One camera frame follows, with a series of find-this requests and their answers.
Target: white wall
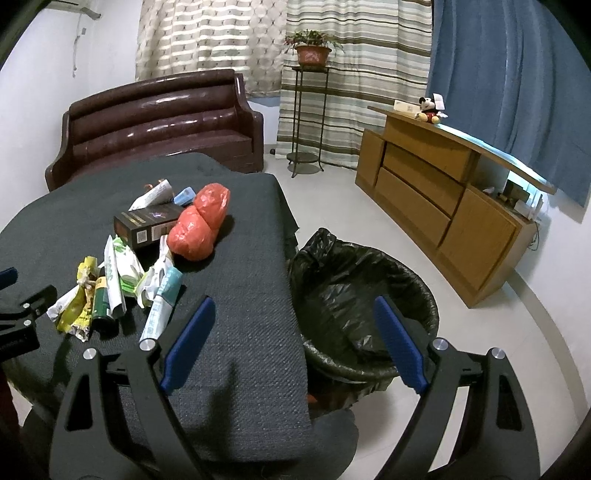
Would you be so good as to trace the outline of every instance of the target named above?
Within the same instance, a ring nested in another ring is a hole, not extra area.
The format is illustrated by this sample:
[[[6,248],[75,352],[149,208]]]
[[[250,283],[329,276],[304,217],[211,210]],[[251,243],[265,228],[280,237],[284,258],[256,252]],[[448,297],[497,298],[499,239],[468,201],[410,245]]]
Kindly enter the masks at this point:
[[[516,271],[560,330],[591,405],[591,212],[561,191],[547,200],[540,247],[526,252]]]
[[[47,192],[45,168],[61,140],[61,116],[87,95],[85,63],[72,78],[78,15],[41,11],[0,70],[0,229],[19,210]],[[80,27],[92,20],[81,20]],[[87,56],[87,36],[78,59]]]
[[[279,97],[255,98],[248,103],[253,110],[262,113],[265,122],[265,145],[276,144],[279,129]]]
[[[89,94],[135,81],[142,0],[97,0],[101,17],[90,33]]]

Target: red plastic bag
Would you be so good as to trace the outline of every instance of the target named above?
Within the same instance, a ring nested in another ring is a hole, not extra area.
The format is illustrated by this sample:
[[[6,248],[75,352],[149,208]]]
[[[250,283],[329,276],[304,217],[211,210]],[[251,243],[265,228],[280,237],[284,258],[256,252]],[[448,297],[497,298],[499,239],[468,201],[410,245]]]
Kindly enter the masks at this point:
[[[191,261],[209,257],[229,201],[230,190],[225,186],[219,183],[205,185],[168,234],[170,250]]]
[[[210,183],[195,195],[193,205],[201,213],[209,228],[217,231],[226,217],[229,202],[230,190],[219,183]]]

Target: black product box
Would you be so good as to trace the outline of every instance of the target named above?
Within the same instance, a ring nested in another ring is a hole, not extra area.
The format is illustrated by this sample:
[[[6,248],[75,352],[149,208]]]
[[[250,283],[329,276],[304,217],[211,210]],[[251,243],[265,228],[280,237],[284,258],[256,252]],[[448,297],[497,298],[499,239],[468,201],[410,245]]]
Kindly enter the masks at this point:
[[[117,213],[113,217],[115,233],[133,250],[145,247],[167,235],[183,210],[174,203],[165,203]]]

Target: trash can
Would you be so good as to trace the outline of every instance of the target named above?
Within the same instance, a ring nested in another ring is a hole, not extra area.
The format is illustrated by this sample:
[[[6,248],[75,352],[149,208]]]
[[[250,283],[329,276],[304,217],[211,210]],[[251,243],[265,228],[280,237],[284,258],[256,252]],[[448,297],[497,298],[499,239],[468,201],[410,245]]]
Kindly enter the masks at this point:
[[[437,335],[435,298],[422,279],[384,252],[319,229],[289,263],[291,295],[309,378],[310,411],[347,408],[386,390],[398,371],[373,319],[388,294],[401,313]]]

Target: tiled floor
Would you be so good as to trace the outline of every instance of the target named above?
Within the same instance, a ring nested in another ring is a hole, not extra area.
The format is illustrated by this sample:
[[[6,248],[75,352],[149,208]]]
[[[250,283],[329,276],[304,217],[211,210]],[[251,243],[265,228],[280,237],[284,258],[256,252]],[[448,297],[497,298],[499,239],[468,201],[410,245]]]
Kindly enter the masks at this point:
[[[294,179],[287,161],[267,155],[267,172],[279,180],[295,219],[300,246],[321,226],[338,238],[385,251],[414,270],[427,283],[439,307],[439,335],[457,349],[486,353],[503,348],[525,392],[547,469],[577,429],[566,383],[544,336],[515,293],[505,287],[468,309],[413,241],[364,192],[355,186],[355,172],[325,166],[301,166],[312,174]],[[456,397],[452,419],[433,467],[444,465],[452,452],[462,420],[467,388]],[[374,393],[354,407],[359,428],[357,454],[342,480],[373,479],[392,452],[410,419],[418,396],[397,378],[386,392]]]

